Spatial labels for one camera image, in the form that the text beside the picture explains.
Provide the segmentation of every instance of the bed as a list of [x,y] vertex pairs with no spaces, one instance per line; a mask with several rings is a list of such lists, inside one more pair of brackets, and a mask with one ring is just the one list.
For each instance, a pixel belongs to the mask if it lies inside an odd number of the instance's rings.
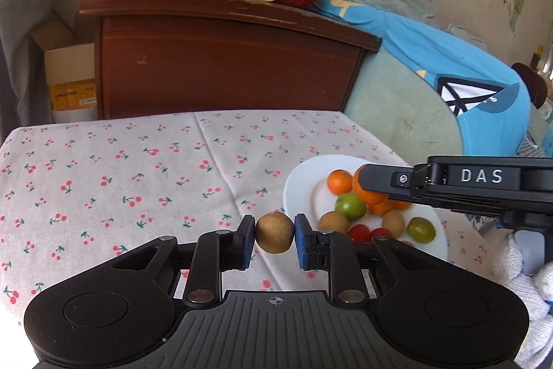
[[[235,230],[244,214],[283,207],[288,174],[320,154],[404,165],[339,112],[225,110],[21,128],[0,149],[2,367],[36,362],[21,326],[33,296],[157,236],[196,241]],[[485,241],[465,216],[440,211],[449,260],[490,277]],[[182,273],[177,295],[186,283]],[[295,249],[254,249],[250,270],[223,289],[325,289]]]

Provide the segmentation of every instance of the orange fruit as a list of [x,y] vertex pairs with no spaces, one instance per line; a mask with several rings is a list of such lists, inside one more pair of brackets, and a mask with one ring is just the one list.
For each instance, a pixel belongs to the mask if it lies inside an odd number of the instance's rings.
[[352,179],[352,186],[353,186],[353,189],[355,189],[356,187],[359,186],[359,173],[361,172],[361,170],[365,167],[366,165],[363,165],[363,166],[360,166],[357,168],[357,171],[355,171],[355,174],[353,174],[353,179]]
[[369,205],[369,211],[371,214],[376,214],[377,216],[384,216],[389,211],[395,209],[393,201],[383,201],[382,203],[377,203],[376,205]]
[[383,192],[364,190],[359,185],[353,190],[357,198],[367,205],[377,205],[388,199],[388,195]]
[[332,171],[326,179],[326,186],[336,196],[350,192],[352,189],[351,174],[344,169]]
[[411,202],[390,201],[394,204],[396,210],[407,210],[412,204]]

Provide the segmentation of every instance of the green fruit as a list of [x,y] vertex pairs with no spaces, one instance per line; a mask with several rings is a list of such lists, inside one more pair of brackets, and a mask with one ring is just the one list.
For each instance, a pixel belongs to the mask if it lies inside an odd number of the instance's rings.
[[334,209],[346,216],[350,221],[356,221],[365,216],[367,206],[354,193],[346,192],[338,197]]
[[407,226],[407,234],[421,244],[428,244],[436,238],[436,229],[428,219],[414,217]]

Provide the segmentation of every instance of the metal screw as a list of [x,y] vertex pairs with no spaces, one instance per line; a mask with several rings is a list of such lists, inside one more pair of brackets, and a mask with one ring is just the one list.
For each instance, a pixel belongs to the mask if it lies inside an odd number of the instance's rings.
[[214,299],[214,294],[208,289],[195,289],[188,293],[188,300],[195,304],[204,304]]
[[338,299],[347,304],[358,304],[365,300],[365,295],[357,289],[346,289],[338,294]]

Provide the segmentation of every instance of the red cherry tomato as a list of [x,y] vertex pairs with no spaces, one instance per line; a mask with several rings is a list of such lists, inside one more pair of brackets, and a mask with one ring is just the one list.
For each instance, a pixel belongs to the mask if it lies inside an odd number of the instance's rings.
[[371,241],[375,236],[389,236],[390,238],[392,238],[392,232],[389,231],[387,228],[375,228],[371,232]]
[[371,243],[371,230],[365,224],[357,224],[349,229],[347,232],[349,238],[354,243],[370,244]]

